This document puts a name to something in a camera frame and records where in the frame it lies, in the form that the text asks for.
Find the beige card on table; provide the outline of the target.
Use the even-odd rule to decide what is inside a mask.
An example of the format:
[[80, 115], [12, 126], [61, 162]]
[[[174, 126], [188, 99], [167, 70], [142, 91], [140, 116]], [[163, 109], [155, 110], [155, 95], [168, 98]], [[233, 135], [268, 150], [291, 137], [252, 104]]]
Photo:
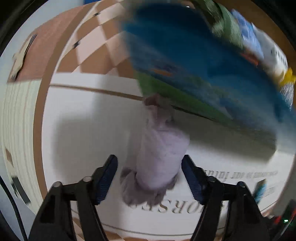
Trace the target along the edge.
[[19, 72], [21, 71], [23, 67], [23, 63], [26, 58], [26, 54], [34, 42], [37, 34], [33, 34], [29, 37], [29, 39], [23, 44], [22, 48], [13, 55], [14, 64], [11, 69], [10, 79], [15, 81], [18, 77]]

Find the checkered printed tablecloth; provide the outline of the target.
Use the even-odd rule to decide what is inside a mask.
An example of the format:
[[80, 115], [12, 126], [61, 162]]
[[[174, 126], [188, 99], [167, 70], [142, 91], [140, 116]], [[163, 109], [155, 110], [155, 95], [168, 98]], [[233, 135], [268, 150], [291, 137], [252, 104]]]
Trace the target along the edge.
[[[8, 79], [1, 144], [7, 172], [20, 181], [32, 212], [53, 182], [75, 182], [110, 154], [123, 165], [138, 152], [146, 94], [119, 23], [125, 9], [124, 1], [99, 1], [40, 25], [23, 69], [15, 81]], [[222, 182], [244, 181], [250, 189], [266, 180], [259, 209], [270, 211], [286, 185], [295, 152], [174, 108], [177, 122], [190, 134], [187, 153], [195, 164]]]

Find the white ONMAX pouch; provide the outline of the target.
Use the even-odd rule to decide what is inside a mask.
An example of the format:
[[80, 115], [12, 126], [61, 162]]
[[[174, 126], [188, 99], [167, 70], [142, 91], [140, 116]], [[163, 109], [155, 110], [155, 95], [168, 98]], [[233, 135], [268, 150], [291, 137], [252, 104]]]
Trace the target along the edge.
[[264, 70], [275, 81], [281, 81], [288, 70], [286, 55], [269, 35], [254, 24], [252, 26], [263, 52], [261, 64]]

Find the yellow silver scrubbing sponge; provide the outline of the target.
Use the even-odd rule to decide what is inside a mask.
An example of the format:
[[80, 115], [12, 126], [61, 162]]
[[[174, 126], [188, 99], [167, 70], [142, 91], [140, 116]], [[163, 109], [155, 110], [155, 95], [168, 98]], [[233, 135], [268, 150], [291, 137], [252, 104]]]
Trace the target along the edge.
[[280, 93], [290, 109], [293, 104], [294, 85], [295, 75], [293, 74], [292, 68], [288, 68], [283, 80], [280, 82]]

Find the lilac fluffy cloth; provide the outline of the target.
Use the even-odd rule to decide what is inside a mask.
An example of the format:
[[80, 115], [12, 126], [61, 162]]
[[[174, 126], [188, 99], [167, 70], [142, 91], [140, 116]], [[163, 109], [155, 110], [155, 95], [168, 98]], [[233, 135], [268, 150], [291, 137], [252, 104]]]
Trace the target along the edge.
[[120, 173], [121, 195], [128, 205], [161, 203], [178, 180], [189, 135], [174, 121], [174, 109], [159, 94], [146, 97], [145, 127], [137, 154], [126, 160]]

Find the green snack bag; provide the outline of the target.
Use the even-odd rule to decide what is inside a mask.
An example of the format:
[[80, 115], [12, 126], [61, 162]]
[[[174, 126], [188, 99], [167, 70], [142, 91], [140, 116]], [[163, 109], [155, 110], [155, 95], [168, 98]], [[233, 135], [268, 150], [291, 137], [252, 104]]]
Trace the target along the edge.
[[215, 1], [191, 1], [195, 9], [198, 9], [210, 26], [211, 32], [219, 38], [223, 38], [239, 49], [243, 49], [243, 39], [239, 25], [232, 13], [225, 6]]

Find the brown cardboard box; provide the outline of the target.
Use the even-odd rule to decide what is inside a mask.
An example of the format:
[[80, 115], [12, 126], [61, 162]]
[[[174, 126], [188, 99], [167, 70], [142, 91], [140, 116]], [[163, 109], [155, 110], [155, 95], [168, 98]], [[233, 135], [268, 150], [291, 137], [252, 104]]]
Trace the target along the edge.
[[176, 1], [128, 1], [122, 28], [144, 94], [295, 152], [295, 111], [266, 73]]

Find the blue white snack bag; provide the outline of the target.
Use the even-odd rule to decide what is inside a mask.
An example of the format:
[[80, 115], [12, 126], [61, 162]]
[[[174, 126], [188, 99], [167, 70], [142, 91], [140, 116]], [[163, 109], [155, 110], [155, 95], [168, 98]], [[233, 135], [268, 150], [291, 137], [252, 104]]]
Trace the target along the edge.
[[262, 48], [254, 33], [252, 24], [235, 9], [232, 9], [231, 13], [239, 25], [244, 48], [247, 49], [251, 54], [253, 54], [258, 60], [263, 60], [264, 55], [262, 52]]

